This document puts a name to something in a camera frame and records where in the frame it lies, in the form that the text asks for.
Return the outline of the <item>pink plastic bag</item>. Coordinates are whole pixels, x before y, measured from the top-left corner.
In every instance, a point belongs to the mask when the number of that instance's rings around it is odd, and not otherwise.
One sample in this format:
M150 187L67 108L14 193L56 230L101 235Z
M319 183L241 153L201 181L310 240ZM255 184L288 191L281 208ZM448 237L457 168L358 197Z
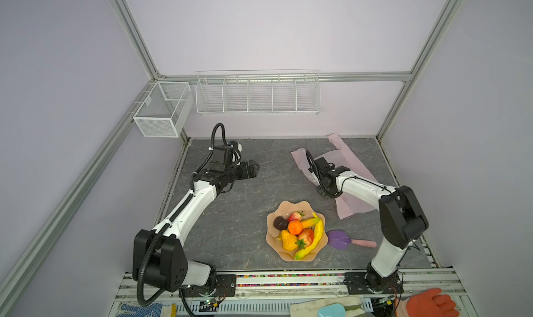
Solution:
M387 193L384 185L375 179L339 135L331 134L328 140L335 149L315 158L323 158L336 168L347 168L347 171L333 178L342 191L342 195L335 199L339 219L378 210L380 197Z

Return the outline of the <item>orange tangerine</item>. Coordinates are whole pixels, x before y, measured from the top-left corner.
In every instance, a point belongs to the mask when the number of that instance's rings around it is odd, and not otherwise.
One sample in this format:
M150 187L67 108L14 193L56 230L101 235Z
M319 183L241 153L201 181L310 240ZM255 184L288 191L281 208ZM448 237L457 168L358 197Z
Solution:
M300 235L301 232L303 231L302 222L299 220L290 221L287 226L287 230L291 235L295 235L295 236Z

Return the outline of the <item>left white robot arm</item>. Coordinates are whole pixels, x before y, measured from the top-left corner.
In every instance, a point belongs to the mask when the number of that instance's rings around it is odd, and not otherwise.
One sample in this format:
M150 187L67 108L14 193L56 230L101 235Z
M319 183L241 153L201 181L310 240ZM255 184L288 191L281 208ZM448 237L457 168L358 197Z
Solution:
M144 295L147 285L157 289L154 298L187 287L215 289L216 268L186 257L187 236L209 204L235 182L255 178L259 168L257 162L242 159L242 145L237 142L211 147L206 165L193 173L189 191L171 213L153 229L137 233L132 274L143 305L150 301Z

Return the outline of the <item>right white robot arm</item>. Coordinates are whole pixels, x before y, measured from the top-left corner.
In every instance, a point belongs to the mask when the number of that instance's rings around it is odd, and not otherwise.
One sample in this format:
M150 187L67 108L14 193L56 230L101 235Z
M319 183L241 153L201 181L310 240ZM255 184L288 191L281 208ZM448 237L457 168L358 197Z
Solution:
M407 186L387 186L363 178L347 167L336 167L323 157L315 160L308 150L305 156L321 195L339 198L349 194L379 211L383 240L366 269L365 281L375 293L389 288L398 280L398 266L409 247L429 228L414 191Z

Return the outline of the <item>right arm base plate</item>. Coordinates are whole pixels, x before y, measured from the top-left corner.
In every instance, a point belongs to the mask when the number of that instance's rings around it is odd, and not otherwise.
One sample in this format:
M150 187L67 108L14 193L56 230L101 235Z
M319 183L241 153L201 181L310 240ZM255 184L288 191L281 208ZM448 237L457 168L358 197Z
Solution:
M398 272L382 278L377 273L363 271L346 272L343 282L350 295L404 293L403 281Z

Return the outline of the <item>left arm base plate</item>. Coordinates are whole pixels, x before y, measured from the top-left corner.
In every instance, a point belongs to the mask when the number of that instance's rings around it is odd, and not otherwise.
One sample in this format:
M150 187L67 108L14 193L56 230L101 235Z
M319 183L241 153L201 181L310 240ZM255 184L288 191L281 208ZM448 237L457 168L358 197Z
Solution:
M186 298L234 297L237 289L236 274L211 275L202 286L189 285L183 289Z

